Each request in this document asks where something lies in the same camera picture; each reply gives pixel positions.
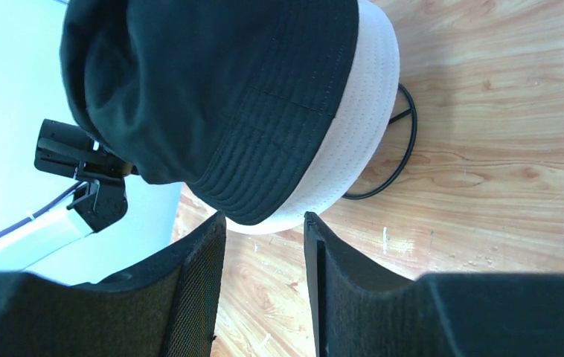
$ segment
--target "wood grain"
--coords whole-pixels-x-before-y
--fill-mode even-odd
[[[386,191],[324,221],[410,278],[564,271],[564,1],[376,3],[399,40],[417,143]],[[351,191],[391,174],[409,128],[390,126]],[[210,215],[185,189],[174,239]],[[213,356],[314,356],[301,243],[301,228],[229,234]]]

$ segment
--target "white wall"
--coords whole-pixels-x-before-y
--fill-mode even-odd
[[[73,184],[33,166],[42,120],[73,123],[58,57],[65,9],[52,0],[0,0],[0,230]],[[138,177],[126,184],[129,212],[119,223],[30,270],[68,284],[98,281],[165,247],[180,184],[150,186]]]

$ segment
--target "hat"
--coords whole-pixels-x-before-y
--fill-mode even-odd
[[[78,125],[149,184],[185,182],[236,227],[290,222],[324,170],[356,173],[325,182],[329,197],[351,184],[396,95],[393,29],[365,0],[72,0],[63,26]]]

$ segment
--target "wooden table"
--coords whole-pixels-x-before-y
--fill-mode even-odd
[[[324,221],[410,278],[564,271],[564,1],[377,4],[396,29],[418,139],[393,185]],[[390,126],[353,191],[391,174],[409,127]],[[211,213],[185,189],[174,238]],[[314,356],[302,239],[301,228],[229,234],[213,356]]]

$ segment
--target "cable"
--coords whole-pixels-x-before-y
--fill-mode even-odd
[[[0,231],[0,238],[2,238],[3,236],[5,236],[5,235],[7,235],[7,234],[9,234],[13,231],[16,231],[17,229],[23,227],[24,225],[32,222],[34,219],[39,218],[44,213],[46,213],[50,209],[52,209],[52,207],[58,205],[63,199],[65,199],[71,193],[73,193],[81,184],[82,184],[82,182],[77,182],[77,183],[73,184],[70,188],[63,191],[63,193],[61,193],[55,199],[50,201],[50,203],[48,203],[47,205],[43,206],[43,208],[38,210],[32,217],[26,217],[26,218],[22,219],[21,221],[9,226],[8,228],[1,230]]]
[[[405,165],[407,165],[407,161],[409,161],[409,158],[411,157],[411,153],[414,151],[414,145],[416,143],[418,114],[416,112],[416,105],[414,104],[414,98],[411,97],[411,94],[409,94],[407,88],[405,88],[405,86],[403,86],[402,84],[398,84],[398,91],[405,96],[405,99],[407,99],[407,103],[409,104],[409,109],[391,118],[389,120],[388,125],[396,123],[400,119],[411,114],[411,135],[409,136],[409,145],[407,146],[407,151],[405,151],[405,155],[403,156],[403,159],[400,161],[400,164],[396,168],[396,171],[394,171],[394,173],[391,174],[391,176],[387,179],[387,181],[383,182],[380,186],[367,193],[362,193],[359,195],[346,193],[343,195],[344,199],[366,199],[368,197],[372,197],[376,195],[377,193],[387,188],[387,186],[392,184],[394,181],[396,181],[398,175],[400,175],[400,173],[405,168]]]

